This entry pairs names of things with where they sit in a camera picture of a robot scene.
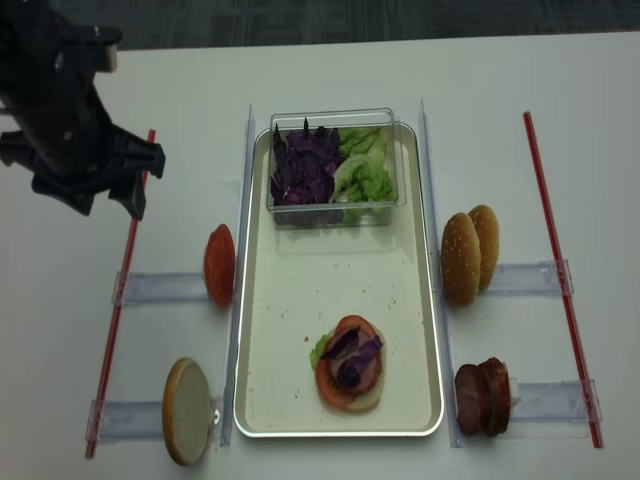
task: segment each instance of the meat patty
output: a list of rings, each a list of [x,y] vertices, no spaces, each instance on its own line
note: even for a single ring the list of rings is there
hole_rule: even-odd
[[[495,357],[481,363],[478,367],[489,384],[491,400],[491,415],[482,426],[488,436],[495,437],[499,433],[506,432],[509,425],[511,415],[509,373],[504,364]]]
[[[481,368],[463,365],[456,374],[455,384],[460,431],[473,435],[491,416],[489,383]]]

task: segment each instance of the bottom bun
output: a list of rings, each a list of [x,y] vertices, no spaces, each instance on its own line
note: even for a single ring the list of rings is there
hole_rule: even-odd
[[[162,398],[164,442],[178,465],[192,465],[202,456],[211,420],[207,377],[191,358],[181,358],[169,372]]]

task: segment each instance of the top bun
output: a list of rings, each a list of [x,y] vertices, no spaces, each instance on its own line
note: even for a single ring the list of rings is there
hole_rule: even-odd
[[[440,252],[445,297],[460,306],[470,305],[478,296],[481,253],[469,215],[456,213],[447,222]]]
[[[498,263],[500,253],[500,228],[498,219],[490,207],[478,205],[469,212],[473,225],[480,240],[480,286],[478,291],[482,292],[491,283],[493,272]]]

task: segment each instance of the red tomato slice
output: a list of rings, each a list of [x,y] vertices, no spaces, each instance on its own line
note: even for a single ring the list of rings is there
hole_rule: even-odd
[[[236,252],[229,228],[222,224],[209,237],[204,252],[204,280],[209,295],[220,307],[233,300],[233,278],[236,271]]]

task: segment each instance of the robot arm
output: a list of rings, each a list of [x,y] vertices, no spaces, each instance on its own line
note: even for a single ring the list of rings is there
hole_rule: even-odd
[[[113,70],[120,39],[116,29],[70,25],[46,0],[0,0],[2,113],[22,129],[0,136],[0,159],[83,215],[109,190],[141,220],[143,172],[162,177],[162,147],[114,125],[93,85],[97,71]]]

